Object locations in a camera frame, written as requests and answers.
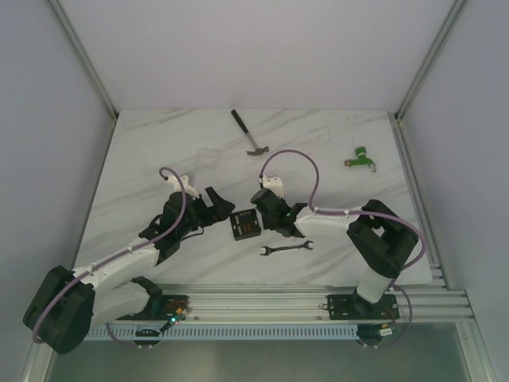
hammer handle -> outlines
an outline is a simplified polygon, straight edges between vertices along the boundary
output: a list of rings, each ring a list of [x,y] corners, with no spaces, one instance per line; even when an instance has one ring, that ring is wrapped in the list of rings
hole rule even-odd
[[[246,125],[244,125],[244,121],[240,118],[239,113],[237,113],[237,110],[232,110],[231,115],[233,115],[233,118],[235,118],[235,121],[239,124],[240,128],[245,134],[249,134],[249,131],[247,130]]]

hammer head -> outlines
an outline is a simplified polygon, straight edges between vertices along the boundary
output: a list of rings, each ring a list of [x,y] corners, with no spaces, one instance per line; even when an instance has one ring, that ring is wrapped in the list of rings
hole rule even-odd
[[[268,151],[269,151],[269,147],[268,146],[258,147],[254,151],[247,151],[247,155],[254,155],[254,156],[262,155],[263,153],[267,153]]]

green pipe fitting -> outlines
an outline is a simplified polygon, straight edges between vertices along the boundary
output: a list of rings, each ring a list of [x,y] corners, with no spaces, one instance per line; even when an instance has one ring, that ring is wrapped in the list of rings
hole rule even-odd
[[[371,171],[376,171],[376,164],[366,156],[366,147],[361,146],[356,148],[356,156],[357,159],[348,159],[344,161],[344,165],[347,167],[352,166],[365,166],[368,165],[371,168]]]

hammer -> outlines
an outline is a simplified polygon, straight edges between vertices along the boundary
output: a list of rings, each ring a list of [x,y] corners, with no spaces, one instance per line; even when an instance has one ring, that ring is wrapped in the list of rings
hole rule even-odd
[[[251,134],[249,134],[249,130],[247,129],[246,125],[244,125],[244,122],[241,120],[239,113],[237,113],[237,110],[232,110],[231,115],[233,115],[235,121],[237,121],[244,134],[249,138],[249,140],[254,146],[254,151],[247,151],[247,155],[262,155],[263,153],[269,151],[268,146],[265,146],[263,148],[258,147],[253,137],[251,137]]]

table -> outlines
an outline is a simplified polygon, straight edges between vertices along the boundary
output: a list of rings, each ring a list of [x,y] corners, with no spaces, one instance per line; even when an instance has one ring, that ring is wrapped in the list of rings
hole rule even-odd
[[[406,179],[385,111],[238,110],[260,146],[273,153],[297,149],[318,164],[320,207],[351,208],[380,199],[400,217],[417,225]],[[357,146],[377,165],[347,168]],[[170,188],[157,174],[170,166],[187,174],[199,193],[213,186],[236,211],[252,208],[258,173],[269,154],[246,155],[252,146],[228,109],[124,110],[99,181],[76,266],[87,265],[125,247],[161,213]],[[275,158],[267,168],[284,183],[289,205],[307,202],[315,182],[312,166],[294,154]],[[298,244],[272,231],[235,242],[229,220],[182,243],[180,251],[143,274],[165,284],[320,285],[354,287],[367,264],[350,239],[313,238],[316,249],[262,257],[259,248]],[[414,250],[415,257],[420,244]],[[424,257],[405,270],[401,285],[432,281]]]

